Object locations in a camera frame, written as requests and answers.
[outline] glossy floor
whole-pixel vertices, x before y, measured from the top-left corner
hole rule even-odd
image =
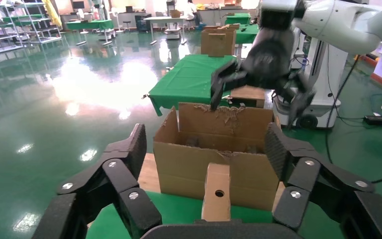
[[[148,152],[164,117],[148,98],[156,82],[187,54],[199,53],[199,34],[186,45],[150,34],[123,34],[102,47],[93,35],[77,47],[64,41],[0,54],[0,239],[30,238],[64,179],[92,165],[105,146],[129,136],[136,123],[147,128]],[[371,114],[370,95],[382,93],[360,64],[342,94],[344,117]],[[382,96],[373,98],[380,111]],[[330,135],[334,162],[367,179],[382,177],[382,128],[337,121]],[[291,130],[324,153],[324,131]],[[377,186],[382,193],[382,183]],[[323,222],[307,214],[313,227]]]

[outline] green table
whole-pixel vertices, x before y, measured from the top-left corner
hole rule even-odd
[[[106,30],[106,29],[112,29],[113,28],[113,22],[112,20],[95,20],[91,22],[68,22],[67,28],[69,30],[81,30],[81,29],[100,29],[100,30]]]
[[[234,16],[226,16],[226,24],[248,24],[250,22],[250,14],[249,13],[235,13]]]
[[[178,108],[179,102],[210,104],[211,74],[233,58],[185,56],[149,92],[157,115],[162,115],[160,107]],[[223,95],[230,95],[230,91],[224,92]],[[220,105],[225,106],[227,102],[222,100]]]
[[[253,24],[241,24],[239,30],[236,31],[236,44],[252,44],[254,39],[259,32],[258,25]]]
[[[201,219],[202,201],[167,194],[147,192],[162,215],[163,224],[192,224]],[[243,207],[231,207],[231,218],[245,223],[270,223],[272,213]],[[87,232],[87,239],[130,238],[113,205],[101,210]]]

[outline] metal screw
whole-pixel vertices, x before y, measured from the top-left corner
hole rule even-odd
[[[311,161],[311,160],[307,160],[305,163],[308,164],[308,165],[310,165],[310,166],[314,165],[314,162]]]
[[[301,194],[300,194],[299,192],[297,192],[297,191],[292,191],[290,194],[291,194],[294,198],[300,198],[300,197],[301,197]]]
[[[62,185],[62,189],[65,189],[65,190],[70,189],[73,185],[74,185],[73,183],[66,183]]]
[[[368,187],[368,184],[363,182],[363,181],[355,181],[355,183],[360,186],[360,187],[363,187],[363,188],[366,188]]]
[[[129,199],[131,200],[134,200],[138,197],[138,193],[137,192],[132,192],[129,194]]]

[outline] person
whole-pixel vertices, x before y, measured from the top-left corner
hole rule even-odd
[[[254,23],[257,23],[258,26],[261,25],[261,7],[262,7],[262,4],[263,4],[263,0],[259,0],[258,6],[256,8],[256,16],[254,18]]]
[[[186,19],[187,20],[192,20],[194,19],[195,25],[197,28],[203,28],[205,26],[204,23],[201,21],[201,15],[197,11],[197,7],[195,4],[192,2],[192,0],[188,0],[188,5],[187,5],[187,10],[186,12]]]

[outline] open cardboard box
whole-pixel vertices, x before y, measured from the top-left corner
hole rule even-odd
[[[209,163],[227,164],[231,204],[271,211],[279,180],[263,152],[274,121],[272,110],[212,112],[208,105],[179,103],[179,119],[172,108],[154,137],[161,192],[203,199]]]

